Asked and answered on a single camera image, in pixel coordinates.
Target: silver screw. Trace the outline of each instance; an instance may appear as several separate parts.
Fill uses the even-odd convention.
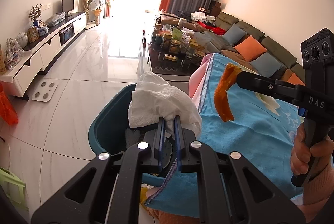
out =
[[[231,158],[235,159],[235,160],[238,160],[238,159],[241,158],[241,154],[239,152],[232,152],[231,153]]]
[[[103,152],[99,154],[100,160],[107,160],[109,158],[109,154],[107,152]]]
[[[199,142],[199,141],[193,141],[191,144],[190,144],[193,148],[200,148],[202,143]]]
[[[148,148],[148,143],[147,142],[140,142],[140,143],[138,143],[138,148],[140,148],[140,149],[146,149],[146,148]]]

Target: black table top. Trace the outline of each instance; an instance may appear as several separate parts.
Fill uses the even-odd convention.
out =
[[[39,39],[37,39],[36,41],[32,42],[32,43],[28,43],[27,46],[25,46],[23,48],[24,51],[30,51],[32,50],[34,47],[36,47],[38,45],[38,43],[40,43],[44,38],[46,38],[49,34],[51,34],[52,32],[56,31],[57,29],[59,29],[61,26],[63,26],[65,23],[71,21],[71,19],[74,19],[78,16],[80,16],[81,14],[83,14],[84,12],[76,12],[76,13],[70,13],[70,17],[69,18],[65,18],[61,23],[58,23],[56,26],[52,26],[49,27],[49,32],[46,35],[43,35],[42,37],[39,37]]]
[[[191,76],[198,69],[198,66],[191,63],[189,59],[186,59],[185,55],[178,55],[177,61],[174,62],[164,59],[166,53],[168,52],[162,50],[159,45],[151,44],[149,46],[150,61],[153,73]]]

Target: human hand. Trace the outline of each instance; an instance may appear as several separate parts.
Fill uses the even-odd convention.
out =
[[[313,145],[310,149],[305,145],[305,129],[302,123],[297,129],[294,147],[291,150],[290,167],[295,175],[306,174],[309,169],[308,162],[311,155],[319,158],[311,177],[315,177],[322,172],[328,165],[333,149],[334,142],[327,135],[324,140]]]

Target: computer monitor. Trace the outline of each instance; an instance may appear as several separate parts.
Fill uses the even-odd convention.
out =
[[[61,10],[66,13],[66,18],[70,17],[67,13],[74,10],[74,0],[61,0]]]

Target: teal plastic bin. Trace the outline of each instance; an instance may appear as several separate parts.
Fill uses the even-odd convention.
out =
[[[108,152],[111,155],[126,150],[125,130],[129,128],[128,109],[132,91],[136,84],[123,88],[107,105],[91,124],[88,131],[88,140],[91,149],[96,155]],[[158,124],[135,128],[142,131],[156,129]],[[143,174],[142,182],[160,187],[165,178]]]

